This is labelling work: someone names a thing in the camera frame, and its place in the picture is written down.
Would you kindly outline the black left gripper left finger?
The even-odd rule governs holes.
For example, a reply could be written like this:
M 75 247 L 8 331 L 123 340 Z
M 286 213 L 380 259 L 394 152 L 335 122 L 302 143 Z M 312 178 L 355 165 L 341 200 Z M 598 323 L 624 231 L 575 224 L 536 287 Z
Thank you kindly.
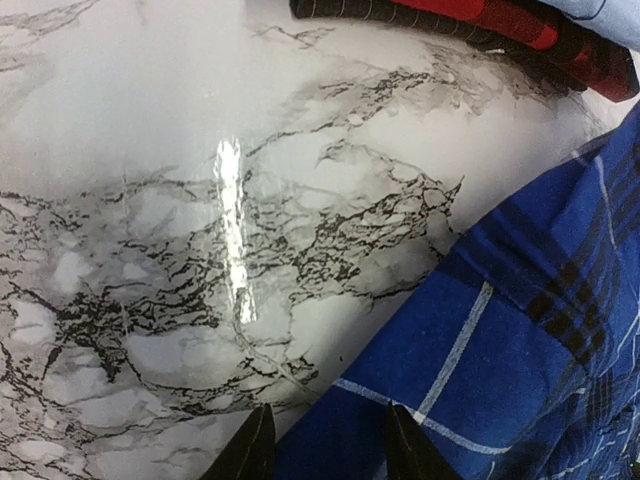
M 200 480 L 274 478 L 276 430 L 269 404 L 256 407 Z

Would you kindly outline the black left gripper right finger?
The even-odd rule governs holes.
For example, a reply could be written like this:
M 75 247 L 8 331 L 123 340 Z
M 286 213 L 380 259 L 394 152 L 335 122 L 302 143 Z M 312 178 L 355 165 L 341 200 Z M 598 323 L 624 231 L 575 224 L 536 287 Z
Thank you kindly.
M 461 480 L 408 410 L 389 403 L 385 414 L 387 476 L 392 480 Z

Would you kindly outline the blue plaid long sleeve shirt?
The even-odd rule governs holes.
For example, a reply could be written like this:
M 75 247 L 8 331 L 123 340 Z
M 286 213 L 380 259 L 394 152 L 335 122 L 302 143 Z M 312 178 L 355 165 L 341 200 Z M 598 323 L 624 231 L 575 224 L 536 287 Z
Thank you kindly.
M 278 479 L 389 479 L 404 406 L 462 479 L 630 479 L 639 113 L 471 227 L 278 441 Z

